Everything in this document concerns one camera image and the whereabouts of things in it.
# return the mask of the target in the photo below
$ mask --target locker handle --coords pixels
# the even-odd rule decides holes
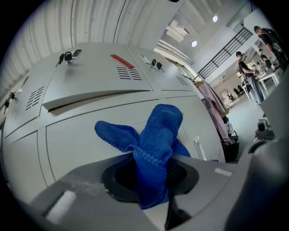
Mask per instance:
[[[133,65],[131,65],[129,62],[125,61],[124,59],[122,59],[121,57],[117,56],[117,55],[110,55],[112,58],[122,62],[124,65],[128,66],[128,68],[134,68]]]

